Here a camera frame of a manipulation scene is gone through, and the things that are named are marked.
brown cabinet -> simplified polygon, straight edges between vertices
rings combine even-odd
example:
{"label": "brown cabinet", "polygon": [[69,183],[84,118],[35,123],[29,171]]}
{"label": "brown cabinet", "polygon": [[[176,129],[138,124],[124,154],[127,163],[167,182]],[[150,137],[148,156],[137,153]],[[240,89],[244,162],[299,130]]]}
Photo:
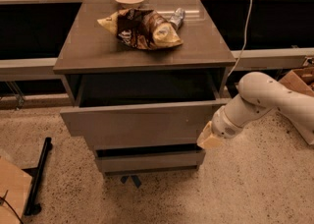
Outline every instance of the brown cabinet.
{"label": "brown cabinet", "polygon": [[235,63],[199,0],[149,0],[144,8],[170,17],[186,11],[167,50],[129,48],[96,22],[119,9],[114,0],[84,0],[54,67],[73,108],[61,115],[84,136],[104,174],[198,168],[196,140],[227,100],[220,94]]}

black cable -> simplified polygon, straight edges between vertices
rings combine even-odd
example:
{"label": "black cable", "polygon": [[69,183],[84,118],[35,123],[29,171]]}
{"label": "black cable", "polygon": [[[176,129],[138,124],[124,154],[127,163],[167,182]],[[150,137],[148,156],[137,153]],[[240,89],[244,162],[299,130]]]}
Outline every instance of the black cable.
{"label": "black cable", "polygon": [[5,200],[3,197],[0,196],[0,200],[6,202],[7,205],[9,205],[9,207],[11,208],[11,210],[15,213],[15,215],[17,216],[17,218],[19,219],[19,221],[21,222],[21,224],[24,224],[22,219],[20,218],[20,216],[18,215],[18,213],[16,212],[16,210],[11,206],[11,204]]}

concrete floor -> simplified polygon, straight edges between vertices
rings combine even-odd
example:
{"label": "concrete floor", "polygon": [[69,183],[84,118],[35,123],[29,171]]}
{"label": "concrete floor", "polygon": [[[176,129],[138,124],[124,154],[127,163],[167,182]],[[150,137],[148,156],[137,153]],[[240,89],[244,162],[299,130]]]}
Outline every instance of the concrete floor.
{"label": "concrete floor", "polygon": [[199,171],[139,175],[142,186],[98,172],[84,139],[72,138],[60,109],[65,95],[0,100],[0,155],[35,166],[45,137],[53,149],[25,223],[314,223],[314,146],[272,112],[207,151]]}

box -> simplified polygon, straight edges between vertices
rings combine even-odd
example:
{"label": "box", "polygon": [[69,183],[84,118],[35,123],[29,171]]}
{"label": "box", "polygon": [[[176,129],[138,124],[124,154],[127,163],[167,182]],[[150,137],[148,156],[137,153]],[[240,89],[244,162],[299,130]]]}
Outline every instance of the box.
{"label": "box", "polygon": [[291,70],[279,83],[295,92],[314,97],[314,91],[310,87],[314,83],[314,67]]}

white robotic arm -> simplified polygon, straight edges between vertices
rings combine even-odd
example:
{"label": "white robotic arm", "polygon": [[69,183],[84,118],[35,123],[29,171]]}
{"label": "white robotic arm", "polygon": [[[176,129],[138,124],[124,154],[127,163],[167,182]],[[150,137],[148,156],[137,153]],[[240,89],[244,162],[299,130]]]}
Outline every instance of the white robotic arm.
{"label": "white robotic arm", "polygon": [[213,116],[197,143],[206,148],[219,138],[233,138],[244,126],[272,109],[288,117],[310,143],[314,141],[314,98],[287,89],[271,77],[258,72],[245,75],[238,83],[238,95]]}

